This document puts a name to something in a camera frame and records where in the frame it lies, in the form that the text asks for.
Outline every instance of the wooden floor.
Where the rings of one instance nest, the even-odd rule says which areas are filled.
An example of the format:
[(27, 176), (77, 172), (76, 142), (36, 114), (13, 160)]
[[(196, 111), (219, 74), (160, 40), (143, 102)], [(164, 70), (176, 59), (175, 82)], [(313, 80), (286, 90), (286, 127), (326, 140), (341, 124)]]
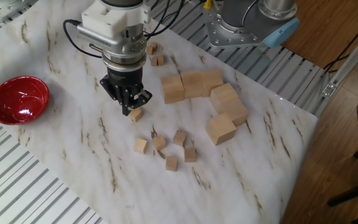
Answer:
[(330, 208), (328, 199), (358, 185), (358, 66), (323, 113), (282, 223), (347, 224), (358, 198)]
[(301, 25), (284, 47), (324, 67), (358, 33), (358, 0), (296, 0), (296, 5)]

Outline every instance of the large wooden cube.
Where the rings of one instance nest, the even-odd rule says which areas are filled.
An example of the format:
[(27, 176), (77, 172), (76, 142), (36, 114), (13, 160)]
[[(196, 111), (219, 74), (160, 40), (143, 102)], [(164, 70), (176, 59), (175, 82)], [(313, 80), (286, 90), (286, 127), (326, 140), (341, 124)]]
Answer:
[(239, 95), (233, 89), (233, 86), (231, 86), (230, 83), (226, 83), (212, 89), (210, 100), (215, 110), (218, 113), (223, 113), (224, 110), (222, 104), (234, 100), (238, 97)]
[(206, 132), (215, 146), (234, 137), (236, 127), (227, 113), (218, 115), (208, 121)]
[(175, 103), (185, 99), (185, 89), (180, 75), (161, 78), (165, 104)]
[(223, 103), (222, 110), (230, 116), (236, 127), (244, 124), (249, 116), (249, 111), (239, 98)]
[(185, 99), (203, 96), (203, 77), (201, 72), (182, 72), (180, 76), (185, 88)]
[(211, 96), (211, 90), (223, 85), (222, 73), (219, 69), (201, 72), (203, 77), (203, 97)]

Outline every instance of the small wooden cube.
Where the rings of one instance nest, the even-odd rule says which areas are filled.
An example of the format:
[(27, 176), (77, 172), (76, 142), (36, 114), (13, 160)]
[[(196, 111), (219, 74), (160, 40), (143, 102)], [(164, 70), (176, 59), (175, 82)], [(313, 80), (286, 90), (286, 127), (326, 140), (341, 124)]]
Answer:
[(135, 152), (145, 154), (147, 150), (147, 141), (143, 139), (137, 139), (134, 149)]
[(159, 66), (165, 65), (164, 55), (157, 56), (157, 63)]
[(153, 53), (154, 53), (153, 47), (148, 46), (146, 48), (146, 54), (147, 55), (153, 55)]
[(227, 113), (218, 115), (208, 121), (206, 132), (215, 146), (234, 137), (236, 127)]
[(161, 78), (162, 91), (165, 104), (183, 101), (185, 89), (181, 82), (180, 75)]
[(185, 99), (203, 96), (203, 77), (201, 72), (181, 72), (185, 88)]
[(197, 152), (196, 149), (185, 149), (185, 162), (196, 162)]
[(163, 136), (157, 136), (153, 138), (153, 144), (157, 151), (160, 151), (167, 146), (167, 142), (165, 141)]
[(230, 116), (231, 121), (236, 127), (244, 124), (249, 116), (249, 111), (239, 98), (223, 103), (222, 109)]
[(183, 147), (186, 143), (187, 133), (177, 131), (173, 137), (173, 143)]
[(223, 113), (224, 110), (222, 104), (234, 100), (238, 97), (239, 95), (237, 95), (236, 91), (233, 89), (230, 83), (226, 83), (212, 89), (210, 100), (215, 110), (218, 113)]
[(143, 112), (141, 109), (137, 108), (137, 109), (133, 109), (128, 117), (130, 117), (130, 119), (133, 121), (133, 122), (138, 122), (142, 117), (143, 117)]
[(222, 73), (220, 70), (201, 72), (203, 77), (203, 97), (211, 96), (211, 90), (223, 85)]
[(158, 63), (157, 63), (157, 57), (152, 57), (150, 58), (150, 63), (153, 67), (156, 67), (158, 66)]
[(156, 50), (157, 50), (158, 45), (157, 45), (157, 43), (156, 43), (156, 42), (151, 42), (151, 43), (150, 43), (150, 47), (152, 47), (152, 48), (153, 48), (153, 51), (156, 51)]
[(178, 158), (173, 156), (167, 157), (167, 165), (165, 166), (166, 170), (177, 171), (178, 169)]

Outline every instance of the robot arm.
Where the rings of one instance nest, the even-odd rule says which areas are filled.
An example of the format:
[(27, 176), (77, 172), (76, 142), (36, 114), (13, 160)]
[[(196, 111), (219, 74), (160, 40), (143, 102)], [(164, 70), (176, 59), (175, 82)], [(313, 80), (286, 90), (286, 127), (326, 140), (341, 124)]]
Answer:
[(150, 22), (150, 8), (143, 0), (95, 0), (81, 18), (80, 36), (101, 51), (108, 68), (100, 83), (127, 116), (129, 108), (138, 108), (152, 97), (142, 84), (147, 47), (143, 29)]

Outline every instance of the metal frame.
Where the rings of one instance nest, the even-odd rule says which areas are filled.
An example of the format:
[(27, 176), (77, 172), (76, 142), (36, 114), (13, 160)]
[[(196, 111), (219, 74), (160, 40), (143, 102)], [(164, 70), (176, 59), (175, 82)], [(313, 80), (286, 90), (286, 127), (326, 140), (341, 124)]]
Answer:
[(333, 76), (333, 78), (329, 81), (329, 83), (321, 93), (321, 96), (324, 98), (332, 97), (338, 86), (348, 76), (348, 74), (350, 74), (350, 72), (357, 64), (358, 64), (358, 46), (350, 54), (349, 58), (345, 61), (345, 63), (338, 70), (335, 76)]

